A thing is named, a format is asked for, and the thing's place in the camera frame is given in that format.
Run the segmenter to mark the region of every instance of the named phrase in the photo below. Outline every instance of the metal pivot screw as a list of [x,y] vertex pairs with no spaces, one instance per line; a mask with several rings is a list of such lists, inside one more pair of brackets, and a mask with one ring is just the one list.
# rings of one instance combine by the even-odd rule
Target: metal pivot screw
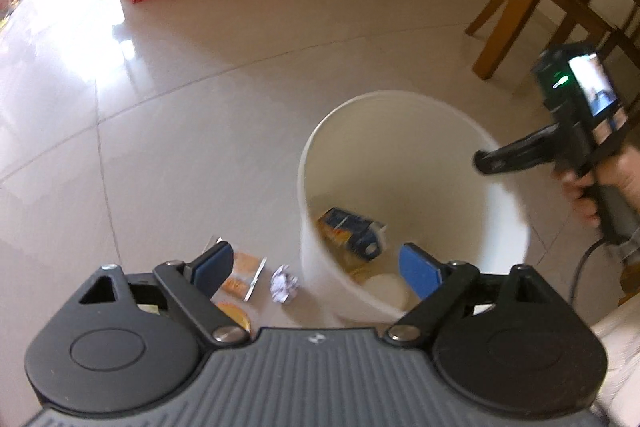
[[243,341],[246,330],[240,326],[222,326],[213,332],[213,338],[223,344],[235,344]]
[[398,324],[391,326],[386,334],[396,342],[413,342],[420,338],[420,330],[411,324]]

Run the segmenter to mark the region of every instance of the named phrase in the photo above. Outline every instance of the green light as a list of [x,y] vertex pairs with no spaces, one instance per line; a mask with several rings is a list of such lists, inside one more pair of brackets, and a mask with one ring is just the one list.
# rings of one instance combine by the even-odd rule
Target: green light
[[558,86],[562,86],[562,84],[564,84],[566,81],[569,80],[569,75],[566,74],[565,76],[563,76],[562,78],[560,78],[555,84],[554,84],[554,89],[556,89],[556,87]]

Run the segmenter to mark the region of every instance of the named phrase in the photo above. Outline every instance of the person's arm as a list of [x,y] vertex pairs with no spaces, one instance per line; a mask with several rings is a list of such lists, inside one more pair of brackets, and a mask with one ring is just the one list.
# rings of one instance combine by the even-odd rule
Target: person's arm
[[[640,212],[640,152],[635,147],[625,146],[618,156],[604,160],[596,168],[598,183],[619,188],[626,201]],[[596,202],[583,197],[585,187],[593,185],[593,175],[578,179],[573,171],[555,172],[554,177],[562,182],[562,191],[571,201],[576,214],[592,227],[600,224],[596,214]]]

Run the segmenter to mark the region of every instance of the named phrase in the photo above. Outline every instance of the white trash bin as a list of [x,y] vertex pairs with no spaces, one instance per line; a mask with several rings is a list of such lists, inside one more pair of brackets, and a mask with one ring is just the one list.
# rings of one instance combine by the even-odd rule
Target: white trash bin
[[386,223],[385,269],[413,242],[446,262],[462,259],[486,273],[508,273],[529,246],[526,213],[502,176],[481,176],[476,150],[497,143],[445,103],[403,91],[358,96],[332,111],[300,160],[301,258],[305,286],[335,314],[392,323],[404,314],[368,292],[334,261],[316,227],[333,206]]

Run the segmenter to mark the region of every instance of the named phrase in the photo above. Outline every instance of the floor tile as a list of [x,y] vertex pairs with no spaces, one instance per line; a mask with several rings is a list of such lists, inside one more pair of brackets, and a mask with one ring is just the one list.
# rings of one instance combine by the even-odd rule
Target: floor tile
[[353,96],[410,87],[357,39],[239,68],[100,124],[125,266],[188,259],[213,233],[291,263],[298,162],[311,131]]
[[129,50],[123,84],[98,84],[107,117],[194,80],[285,52],[420,26],[468,23],[485,0],[123,1],[113,37]]
[[[304,286],[286,307],[268,294],[280,264],[300,273],[302,149],[329,111],[379,89],[443,100],[499,144],[548,124],[529,74],[544,21],[527,23],[491,81],[472,73],[492,24],[463,31],[486,1],[24,0],[0,34],[0,253],[11,267],[0,285],[0,425],[36,408],[24,350],[103,263],[148,271],[221,235],[268,258],[254,327],[344,325]],[[566,296],[596,235],[572,221],[549,173],[506,181],[534,228],[526,261]],[[615,304],[618,276],[596,252],[578,292],[585,320]]]
[[[600,232],[570,215],[538,270],[565,298],[582,254],[600,238]],[[576,310],[587,324],[595,324],[615,309],[623,296],[618,280],[622,263],[600,247],[591,255],[578,282]]]
[[117,263],[94,130],[84,132],[0,185],[0,423],[37,410],[24,376],[27,345],[103,263]]

